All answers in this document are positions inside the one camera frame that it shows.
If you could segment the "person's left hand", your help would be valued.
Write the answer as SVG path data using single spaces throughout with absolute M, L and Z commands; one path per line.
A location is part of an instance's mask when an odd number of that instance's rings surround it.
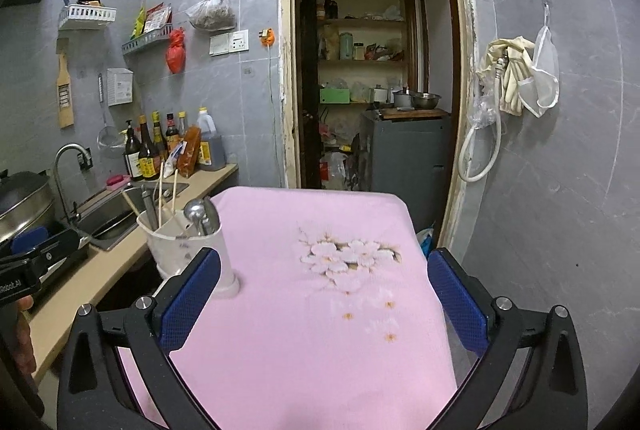
M 18 300 L 17 319 L 15 325 L 15 338 L 17 341 L 13 351 L 13 357 L 18 369 L 25 377 L 30 377 L 37 368 L 32 338 L 30 338 L 30 327 L 24 313 L 34 304 L 32 296 L 27 296 Z

